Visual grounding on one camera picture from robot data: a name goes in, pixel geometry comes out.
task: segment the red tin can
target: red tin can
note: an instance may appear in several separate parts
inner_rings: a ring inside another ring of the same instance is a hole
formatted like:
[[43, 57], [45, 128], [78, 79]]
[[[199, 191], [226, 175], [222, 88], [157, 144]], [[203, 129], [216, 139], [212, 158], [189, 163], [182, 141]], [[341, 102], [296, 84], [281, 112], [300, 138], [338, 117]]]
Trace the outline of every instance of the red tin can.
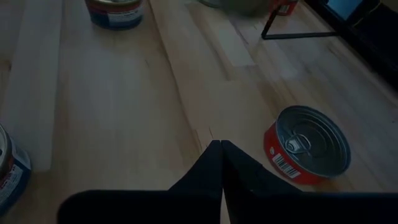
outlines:
[[264, 135], [274, 168], [298, 184], [318, 184], [347, 170], [351, 153], [331, 119], [306, 106], [284, 109]]
[[279, 9], [278, 15], [280, 15], [280, 16], [291, 15], [298, 2], [299, 2], [299, 0], [284, 1], [283, 5]]

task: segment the black metal rod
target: black metal rod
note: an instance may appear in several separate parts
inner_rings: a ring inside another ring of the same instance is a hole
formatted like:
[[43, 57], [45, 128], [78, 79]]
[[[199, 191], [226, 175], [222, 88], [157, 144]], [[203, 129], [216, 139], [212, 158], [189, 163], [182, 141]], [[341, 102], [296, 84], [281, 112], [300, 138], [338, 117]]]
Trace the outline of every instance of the black metal rod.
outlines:
[[311, 37], [333, 37], [337, 36], [337, 32], [311, 32], [299, 34], [269, 34], [262, 37], [264, 40], [281, 40], [281, 39], [298, 39], [298, 38], [311, 38]]
[[279, 5], [275, 10], [273, 10], [273, 12], [271, 13], [271, 15], [269, 16], [268, 21], [267, 21], [267, 24], [266, 24], [266, 26], [264, 27], [264, 30], [263, 30], [262, 33], [261, 33], [261, 37], [262, 37], [264, 40], [266, 39], [267, 33], [268, 33], [268, 31], [269, 31], [269, 28], [271, 28], [271, 25], [272, 25], [272, 23], [274, 22], [276, 15], [278, 15], [278, 12], [279, 12], [279, 10], [280, 10], [281, 7], [282, 7], [282, 5]]

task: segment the wooden table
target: wooden table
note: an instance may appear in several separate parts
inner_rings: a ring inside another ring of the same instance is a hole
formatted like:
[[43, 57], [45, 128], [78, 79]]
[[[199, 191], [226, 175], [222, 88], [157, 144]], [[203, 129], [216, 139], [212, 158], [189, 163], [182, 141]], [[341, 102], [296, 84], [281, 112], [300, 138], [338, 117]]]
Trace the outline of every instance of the wooden table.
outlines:
[[[54, 223], [59, 204], [83, 190], [168, 189], [212, 139], [278, 175], [262, 138], [290, 105], [327, 114], [352, 150], [344, 175], [297, 187], [398, 190], [397, 97], [338, 37], [263, 41], [266, 18], [194, 1], [144, 6], [139, 27], [113, 32], [90, 22], [84, 1], [63, 2], [52, 167], [32, 176], [4, 223]], [[299, 4], [270, 33], [306, 31], [330, 28]]]

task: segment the pull tab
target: pull tab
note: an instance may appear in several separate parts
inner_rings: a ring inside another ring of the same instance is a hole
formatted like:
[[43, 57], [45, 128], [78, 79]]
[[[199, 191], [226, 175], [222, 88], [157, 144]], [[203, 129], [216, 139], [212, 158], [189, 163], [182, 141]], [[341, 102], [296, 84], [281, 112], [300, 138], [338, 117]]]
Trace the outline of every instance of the pull tab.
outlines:
[[285, 141], [285, 149], [292, 154], [307, 153], [309, 156], [312, 156], [310, 154], [311, 143], [307, 137], [302, 134], [295, 134], [288, 138]]

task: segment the barcode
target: barcode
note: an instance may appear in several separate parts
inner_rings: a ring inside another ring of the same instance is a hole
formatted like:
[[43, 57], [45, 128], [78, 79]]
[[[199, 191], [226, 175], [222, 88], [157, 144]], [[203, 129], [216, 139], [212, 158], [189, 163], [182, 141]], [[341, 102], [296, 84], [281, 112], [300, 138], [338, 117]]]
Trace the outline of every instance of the barcode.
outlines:
[[280, 7], [279, 12], [286, 13], [289, 10], [290, 5]]
[[298, 177], [301, 173], [294, 169], [291, 165], [289, 165], [285, 159], [282, 157], [281, 154], [277, 154], [272, 158], [272, 161], [275, 162], [275, 164], [278, 166], [278, 168], [286, 174], [288, 177], [291, 179]]

